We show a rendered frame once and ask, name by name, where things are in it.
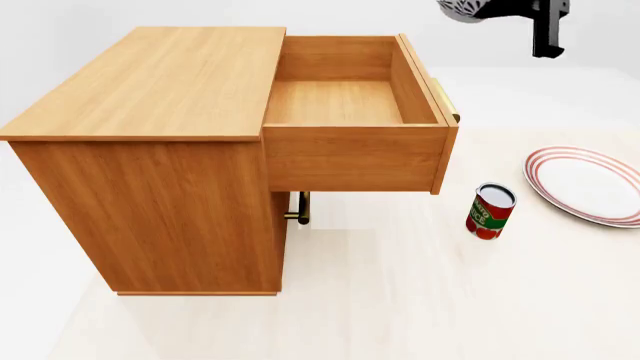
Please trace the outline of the wooden cabinet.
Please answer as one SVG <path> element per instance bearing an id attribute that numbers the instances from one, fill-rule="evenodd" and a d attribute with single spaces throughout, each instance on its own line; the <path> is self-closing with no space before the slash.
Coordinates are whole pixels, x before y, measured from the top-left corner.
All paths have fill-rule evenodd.
<path id="1" fill-rule="evenodd" d="M 263 119 L 282 27 L 138 27 L 4 128 L 111 290 L 273 295 Z"/>

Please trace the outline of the open wooden drawer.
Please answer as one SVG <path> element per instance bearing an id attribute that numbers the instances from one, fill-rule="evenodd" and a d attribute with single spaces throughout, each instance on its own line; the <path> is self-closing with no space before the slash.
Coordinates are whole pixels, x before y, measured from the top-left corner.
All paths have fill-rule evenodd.
<path id="1" fill-rule="evenodd" d="M 405 35 L 284 38 L 263 122 L 273 191 L 441 190 L 458 133 Z"/>

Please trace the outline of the tomato sauce can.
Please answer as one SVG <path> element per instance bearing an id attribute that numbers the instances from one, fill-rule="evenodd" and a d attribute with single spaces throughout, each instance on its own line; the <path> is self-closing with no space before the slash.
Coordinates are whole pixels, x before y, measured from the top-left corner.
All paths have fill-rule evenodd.
<path id="1" fill-rule="evenodd" d="M 497 239 L 516 203 L 516 195 L 504 185 L 494 182 L 480 185 L 466 218 L 467 230 L 479 239 Z"/>

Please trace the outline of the white plate with red rings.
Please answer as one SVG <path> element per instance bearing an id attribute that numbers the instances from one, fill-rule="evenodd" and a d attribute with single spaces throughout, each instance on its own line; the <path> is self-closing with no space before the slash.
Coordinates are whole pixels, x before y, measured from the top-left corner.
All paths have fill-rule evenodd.
<path id="1" fill-rule="evenodd" d="M 609 227 L 640 228 L 640 170 L 577 146 L 545 146 L 526 156 L 526 181 L 564 212 Z"/>

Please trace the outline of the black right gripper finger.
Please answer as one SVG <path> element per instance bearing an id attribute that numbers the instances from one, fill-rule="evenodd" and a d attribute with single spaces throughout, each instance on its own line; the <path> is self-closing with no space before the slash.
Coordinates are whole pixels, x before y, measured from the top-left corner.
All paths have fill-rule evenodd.
<path id="1" fill-rule="evenodd" d="M 475 12 L 476 19 L 498 17 L 534 18 L 534 0 L 488 0 Z"/>
<path id="2" fill-rule="evenodd" d="M 533 56 L 556 59 L 565 49 L 559 46 L 560 13 L 539 14 L 533 22 Z"/>

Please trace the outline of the black bowl with white pattern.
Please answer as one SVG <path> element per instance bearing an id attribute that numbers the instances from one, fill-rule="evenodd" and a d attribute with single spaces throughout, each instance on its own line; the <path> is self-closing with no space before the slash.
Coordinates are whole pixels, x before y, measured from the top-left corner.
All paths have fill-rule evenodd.
<path id="1" fill-rule="evenodd" d="M 480 23 L 476 13 L 485 4 L 484 0 L 436 0 L 440 10 L 452 20 L 460 23 Z"/>

